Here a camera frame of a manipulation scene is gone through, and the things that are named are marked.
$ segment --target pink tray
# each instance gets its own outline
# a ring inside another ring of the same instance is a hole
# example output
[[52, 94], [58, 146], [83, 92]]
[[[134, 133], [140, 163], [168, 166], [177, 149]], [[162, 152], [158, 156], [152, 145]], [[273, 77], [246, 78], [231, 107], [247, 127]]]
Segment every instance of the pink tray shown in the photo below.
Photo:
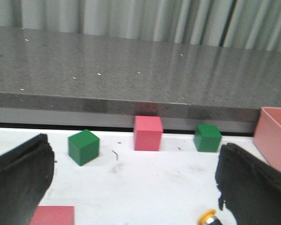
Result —
[[268, 163], [281, 172], [281, 108], [261, 108], [254, 144]]

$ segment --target yellow cap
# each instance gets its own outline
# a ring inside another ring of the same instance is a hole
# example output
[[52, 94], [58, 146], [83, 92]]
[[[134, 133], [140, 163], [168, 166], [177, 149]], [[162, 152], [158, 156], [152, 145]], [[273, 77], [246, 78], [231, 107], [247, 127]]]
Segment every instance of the yellow cap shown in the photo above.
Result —
[[216, 210], [211, 209], [204, 212], [198, 219], [198, 225], [203, 225], [209, 218], [213, 217], [216, 214]]

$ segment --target white tabletop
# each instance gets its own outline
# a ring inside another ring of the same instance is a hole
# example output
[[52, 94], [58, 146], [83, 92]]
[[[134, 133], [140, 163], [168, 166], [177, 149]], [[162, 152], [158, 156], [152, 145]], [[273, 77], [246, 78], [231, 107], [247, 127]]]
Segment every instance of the white tabletop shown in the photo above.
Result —
[[[236, 225], [228, 209], [218, 209], [219, 154], [197, 152], [193, 135], [163, 134], [160, 151], [150, 152], [133, 150], [132, 133], [94, 131], [100, 156], [78, 166], [67, 153], [67, 138], [78, 132], [0, 128], [0, 155], [48, 134], [57, 163], [40, 205], [75, 206], [76, 225], [195, 225], [210, 208], [223, 225]], [[229, 142], [265, 161], [252, 138], [224, 136], [222, 144]]]

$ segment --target green cube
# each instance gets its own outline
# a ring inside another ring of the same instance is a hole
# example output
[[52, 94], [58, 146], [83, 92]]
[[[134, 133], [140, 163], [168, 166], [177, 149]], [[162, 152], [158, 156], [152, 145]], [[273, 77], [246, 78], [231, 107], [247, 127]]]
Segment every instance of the green cube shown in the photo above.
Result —
[[200, 124], [195, 132], [195, 142], [197, 151], [217, 152], [222, 135], [214, 125]]
[[69, 156], [83, 165], [99, 156], [100, 138], [89, 130], [83, 130], [68, 139]]

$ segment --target granite surface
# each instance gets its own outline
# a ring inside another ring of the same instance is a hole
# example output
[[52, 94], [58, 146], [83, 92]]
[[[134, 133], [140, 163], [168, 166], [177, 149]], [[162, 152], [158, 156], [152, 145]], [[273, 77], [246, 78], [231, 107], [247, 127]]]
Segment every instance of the granite surface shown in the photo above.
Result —
[[252, 129], [262, 106], [281, 106], [280, 52], [0, 27], [1, 109], [239, 121]]

